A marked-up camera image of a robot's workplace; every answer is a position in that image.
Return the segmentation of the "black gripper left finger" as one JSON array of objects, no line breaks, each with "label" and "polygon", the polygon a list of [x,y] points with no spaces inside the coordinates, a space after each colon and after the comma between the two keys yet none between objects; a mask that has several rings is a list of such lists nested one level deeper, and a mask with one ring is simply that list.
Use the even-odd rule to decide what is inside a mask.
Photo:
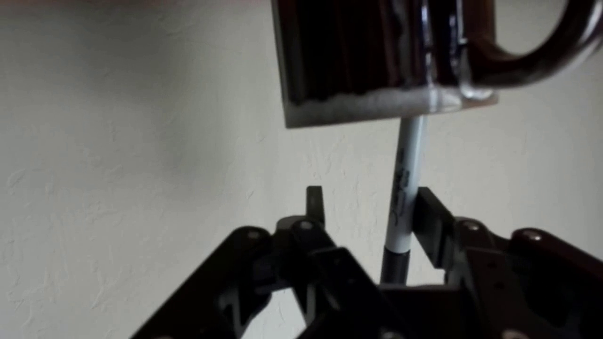
[{"label": "black gripper left finger", "polygon": [[234,229],[132,339],[244,339],[279,290],[294,293],[298,339],[404,339],[404,320],[353,254],[325,229],[323,190],[268,231]]}]

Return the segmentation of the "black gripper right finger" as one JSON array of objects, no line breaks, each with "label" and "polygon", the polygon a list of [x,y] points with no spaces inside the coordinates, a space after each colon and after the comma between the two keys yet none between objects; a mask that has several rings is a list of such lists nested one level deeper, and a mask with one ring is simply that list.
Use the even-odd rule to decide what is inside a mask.
[{"label": "black gripper right finger", "polygon": [[472,305],[477,339],[603,339],[603,261],[539,227],[496,235],[426,186],[413,233]]}]

